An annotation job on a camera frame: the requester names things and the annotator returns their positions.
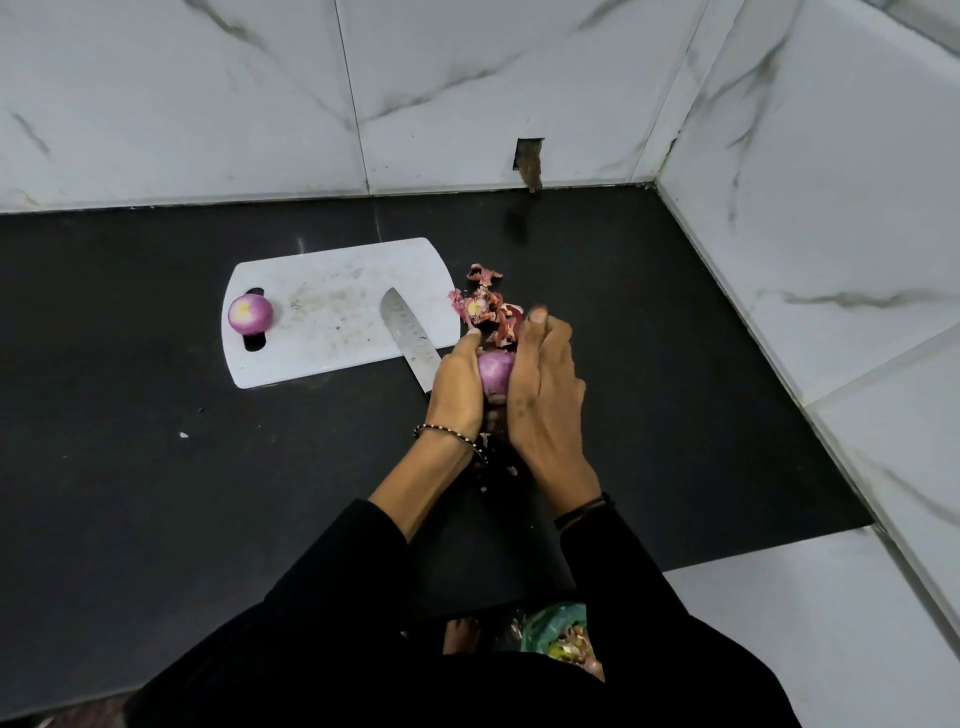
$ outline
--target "kitchen knife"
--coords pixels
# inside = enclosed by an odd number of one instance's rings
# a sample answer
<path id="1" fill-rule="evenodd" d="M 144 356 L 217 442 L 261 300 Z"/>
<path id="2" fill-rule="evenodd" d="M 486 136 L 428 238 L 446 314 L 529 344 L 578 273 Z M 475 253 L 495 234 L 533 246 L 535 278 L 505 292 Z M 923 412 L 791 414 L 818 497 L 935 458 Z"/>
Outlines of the kitchen knife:
<path id="1" fill-rule="evenodd" d="M 380 300 L 380 318 L 400 347 L 403 358 L 420 383 L 427 396 L 433 389 L 433 378 L 440 369 L 440 355 L 430 343 L 430 337 L 417 321 L 410 306 L 400 297 L 395 288 L 391 288 Z"/>

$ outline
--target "black bracelet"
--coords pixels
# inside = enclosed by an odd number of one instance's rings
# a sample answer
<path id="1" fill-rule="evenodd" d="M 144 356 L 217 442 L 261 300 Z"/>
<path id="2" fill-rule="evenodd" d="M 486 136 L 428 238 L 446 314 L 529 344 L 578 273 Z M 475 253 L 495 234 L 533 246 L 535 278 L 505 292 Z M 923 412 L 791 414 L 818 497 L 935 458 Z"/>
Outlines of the black bracelet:
<path id="1" fill-rule="evenodd" d="M 469 437 L 467 437 L 467 435 L 462 435 L 459 432 L 457 432 L 457 430 L 450 429 L 449 427 L 444 427 L 443 425 L 429 425 L 427 423 L 423 423 L 422 425 L 417 425 L 416 427 L 414 427 L 414 440 L 419 438 L 420 433 L 426 429 L 438 429 L 440 432 L 449 432 L 454 437 L 460 440 L 463 440 L 465 443 L 471 446 L 473 448 L 473 451 L 477 453 L 477 457 L 479 457 L 483 461 L 484 465 L 490 465 L 490 463 L 487 460 L 487 454 L 480 448 L 479 445 L 477 445 L 475 442 L 470 440 Z"/>
<path id="2" fill-rule="evenodd" d="M 553 521 L 553 524 L 557 526 L 558 531 L 562 531 L 566 525 L 576 521 L 579 518 L 582 518 L 590 511 L 595 511 L 598 508 L 603 508 L 608 505 L 613 506 L 613 498 L 608 496 L 606 493 L 601 493 L 600 497 L 596 497 L 593 500 L 588 500 L 586 503 L 581 506 L 577 506 L 569 513 L 564 513 L 562 516 L 558 516 L 557 519 Z"/>

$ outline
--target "white marble tile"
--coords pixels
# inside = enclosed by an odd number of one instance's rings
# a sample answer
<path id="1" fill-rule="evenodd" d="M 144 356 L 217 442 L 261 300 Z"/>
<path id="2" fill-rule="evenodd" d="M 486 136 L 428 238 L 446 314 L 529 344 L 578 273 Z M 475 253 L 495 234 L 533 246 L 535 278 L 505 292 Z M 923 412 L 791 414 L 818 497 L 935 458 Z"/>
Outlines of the white marble tile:
<path id="1" fill-rule="evenodd" d="M 802 725 L 952 728 L 960 661 L 900 569 L 862 528 L 666 577 L 777 674 Z"/>
<path id="2" fill-rule="evenodd" d="M 339 0 L 373 192 L 626 182 L 704 0 Z"/>
<path id="3" fill-rule="evenodd" d="M 811 409 L 960 630 L 960 328 Z"/>
<path id="4" fill-rule="evenodd" d="M 904 25 L 960 54 L 960 3 L 957 0 L 866 0 Z"/>
<path id="5" fill-rule="evenodd" d="M 366 191 L 334 0 L 6 0 L 0 210 Z"/>
<path id="6" fill-rule="evenodd" d="M 709 0 L 657 114 L 631 182 L 656 177 L 723 46 L 743 0 Z"/>
<path id="7" fill-rule="evenodd" d="M 859 0 L 744 3 L 661 189 L 802 403 L 960 321 L 958 118 L 960 61 Z"/>

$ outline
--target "white cutting board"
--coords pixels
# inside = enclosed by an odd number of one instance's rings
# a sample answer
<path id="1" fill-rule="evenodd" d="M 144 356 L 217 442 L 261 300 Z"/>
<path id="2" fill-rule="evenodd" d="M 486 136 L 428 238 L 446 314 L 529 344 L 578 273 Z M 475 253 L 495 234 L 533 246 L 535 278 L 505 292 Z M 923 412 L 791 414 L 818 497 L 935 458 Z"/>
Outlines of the white cutting board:
<path id="1" fill-rule="evenodd" d="M 224 294 L 221 337 L 241 389 L 369 364 L 400 349 L 380 319 L 380 299 L 395 288 L 437 349 L 460 338 L 447 294 L 453 281 L 424 237 L 240 263 Z M 267 344 L 248 352 L 227 309 L 251 288 L 274 306 Z"/>

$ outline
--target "black countertop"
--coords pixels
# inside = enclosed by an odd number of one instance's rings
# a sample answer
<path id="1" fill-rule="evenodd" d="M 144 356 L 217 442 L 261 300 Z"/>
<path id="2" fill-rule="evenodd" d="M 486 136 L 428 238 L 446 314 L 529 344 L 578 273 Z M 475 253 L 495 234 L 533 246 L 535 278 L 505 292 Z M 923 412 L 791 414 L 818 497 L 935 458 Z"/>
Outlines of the black countertop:
<path id="1" fill-rule="evenodd" d="M 870 522 L 653 191 L 0 217 L 0 716 L 142 683 L 370 494 L 424 412 L 406 363 L 237 389 L 223 293 L 298 239 L 417 236 L 573 325 L 588 458 L 664 570 Z M 410 619 L 572 587 L 550 518 L 455 484 Z"/>

